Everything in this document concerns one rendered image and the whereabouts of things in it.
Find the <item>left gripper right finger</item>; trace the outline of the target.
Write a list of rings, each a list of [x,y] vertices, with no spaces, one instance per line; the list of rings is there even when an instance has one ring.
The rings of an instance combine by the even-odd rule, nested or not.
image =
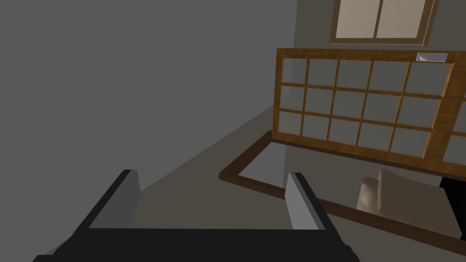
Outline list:
[[[302,173],[288,174],[285,202],[294,230],[331,229],[331,220]]]

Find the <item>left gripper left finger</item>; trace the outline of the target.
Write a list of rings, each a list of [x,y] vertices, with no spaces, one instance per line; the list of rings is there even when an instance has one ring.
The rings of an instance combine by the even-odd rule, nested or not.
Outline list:
[[[81,222],[78,229],[128,228],[140,195],[138,171],[123,170]]]

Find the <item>wood-framed window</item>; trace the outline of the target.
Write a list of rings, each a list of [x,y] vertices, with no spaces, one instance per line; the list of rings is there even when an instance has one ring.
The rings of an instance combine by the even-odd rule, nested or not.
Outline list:
[[[440,0],[334,0],[330,44],[427,46]]]

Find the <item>wooden glass-paned door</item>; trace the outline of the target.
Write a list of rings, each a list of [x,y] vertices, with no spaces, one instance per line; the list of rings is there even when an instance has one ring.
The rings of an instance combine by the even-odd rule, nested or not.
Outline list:
[[[272,139],[466,179],[466,51],[279,48]]]

